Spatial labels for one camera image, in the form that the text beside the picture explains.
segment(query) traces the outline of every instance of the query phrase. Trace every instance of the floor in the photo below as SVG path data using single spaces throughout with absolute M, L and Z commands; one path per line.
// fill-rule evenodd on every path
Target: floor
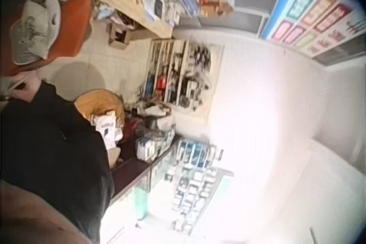
M 58 58 L 38 69 L 57 88 L 57 93 L 68 100 L 91 89 L 105 88 L 124 100 L 133 95 L 144 83 L 150 39 L 133 41 L 125 50 L 108 45 L 106 24 L 95 22 L 91 37 L 84 42 L 79 54 L 73 58 Z

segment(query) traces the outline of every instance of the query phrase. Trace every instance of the box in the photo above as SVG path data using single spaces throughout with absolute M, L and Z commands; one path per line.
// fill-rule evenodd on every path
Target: box
M 219 2 L 207 2 L 201 6 L 201 11 L 206 17 L 220 17 L 232 13 L 233 7 L 228 0 L 220 0 Z
M 131 31 L 123 26 L 112 24 L 108 44 L 111 47 L 124 50 L 130 43 Z

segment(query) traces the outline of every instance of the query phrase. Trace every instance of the poster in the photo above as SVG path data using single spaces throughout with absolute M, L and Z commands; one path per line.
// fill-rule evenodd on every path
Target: poster
M 363 33 L 357 0 L 279 0 L 261 37 L 312 58 Z

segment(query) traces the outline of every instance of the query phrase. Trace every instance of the hanging merchandise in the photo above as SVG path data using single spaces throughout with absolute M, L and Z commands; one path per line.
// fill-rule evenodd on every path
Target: hanging merchandise
M 143 98 L 207 119 L 223 47 L 180 40 L 155 40 Z

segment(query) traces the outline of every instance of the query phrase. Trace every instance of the wall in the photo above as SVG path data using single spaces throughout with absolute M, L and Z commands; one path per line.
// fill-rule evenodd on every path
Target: wall
M 365 65 L 331 68 L 327 106 L 315 138 L 344 160 L 355 164 L 365 136 Z
M 309 153 L 284 206 L 250 243 L 349 244 L 361 232 L 366 219 L 365 177 L 317 142 L 310 141 Z M 306 241 L 310 228 L 315 242 Z
M 208 121 L 187 125 L 180 116 L 177 128 L 225 150 L 221 166 L 236 180 L 222 220 L 230 222 L 230 239 L 245 240 L 280 207 L 303 166 L 305 142 L 324 110 L 328 74 L 299 54 L 242 35 L 180 30 L 174 36 L 225 46 Z
M 151 39 L 132 41 L 125 50 L 108 45 L 106 24 L 93 22 L 90 38 L 75 57 L 57 58 L 38 69 L 68 100 L 91 89 L 108 89 L 128 101 L 145 82 Z

